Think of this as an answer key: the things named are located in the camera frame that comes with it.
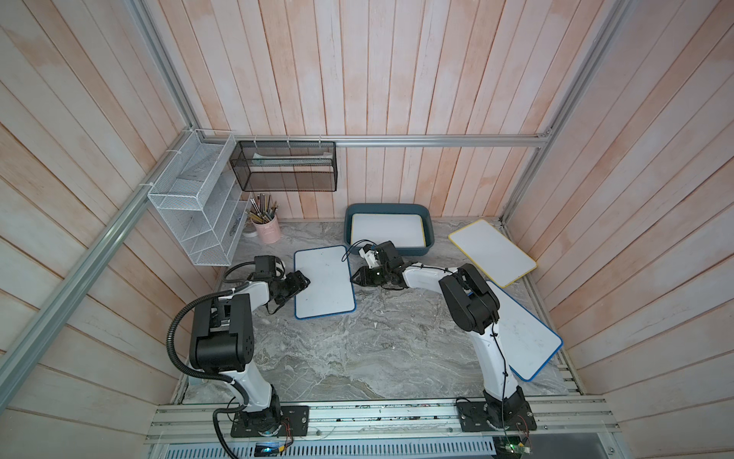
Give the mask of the blue whiteboard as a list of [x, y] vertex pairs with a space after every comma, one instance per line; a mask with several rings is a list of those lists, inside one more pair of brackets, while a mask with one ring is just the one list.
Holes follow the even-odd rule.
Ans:
[[499, 335], [512, 371], [532, 381], [563, 346], [563, 340], [502, 288], [489, 280], [500, 301]]
[[351, 267], [342, 258], [343, 245], [300, 250], [294, 253], [294, 269], [310, 285], [294, 298], [294, 316], [303, 319], [349, 314], [357, 310]]

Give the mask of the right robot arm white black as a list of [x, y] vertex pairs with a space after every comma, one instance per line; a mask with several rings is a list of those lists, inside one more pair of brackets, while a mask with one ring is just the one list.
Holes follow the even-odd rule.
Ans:
[[364, 260], [351, 277], [361, 287], [383, 290], [422, 289], [443, 296], [454, 323], [468, 336], [483, 375], [486, 422], [495, 430], [517, 430], [529, 412], [525, 394], [510, 372], [499, 327], [500, 300], [479, 270], [466, 263], [458, 268], [427, 266], [403, 260], [391, 241], [359, 240]]

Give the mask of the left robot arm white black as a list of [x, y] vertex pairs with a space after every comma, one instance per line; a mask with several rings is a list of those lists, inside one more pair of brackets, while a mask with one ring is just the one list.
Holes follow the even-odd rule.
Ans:
[[223, 294], [193, 307], [189, 364], [199, 374], [223, 375], [243, 409], [229, 413], [233, 428], [261, 436], [281, 429], [283, 414], [276, 390], [254, 363], [252, 313], [274, 303], [277, 309], [305, 291], [311, 280], [288, 273], [276, 256], [256, 256], [225, 271]]

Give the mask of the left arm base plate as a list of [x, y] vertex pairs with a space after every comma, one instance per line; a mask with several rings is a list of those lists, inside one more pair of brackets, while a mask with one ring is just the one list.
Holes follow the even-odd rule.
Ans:
[[241, 412], [234, 416], [232, 438], [265, 438], [305, 436], [308, 432], [310, 408], [307, 405], [285, 405], [279, 409]]

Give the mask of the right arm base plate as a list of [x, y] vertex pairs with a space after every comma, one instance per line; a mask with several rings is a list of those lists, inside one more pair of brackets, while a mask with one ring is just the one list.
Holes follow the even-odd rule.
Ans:
[[455, 401], [459, 422], [463, 432], [527, 432], [537, 430], [537, 422], [529, 403], [501, 403], [486, 401], [472, 402], [466, 398]]

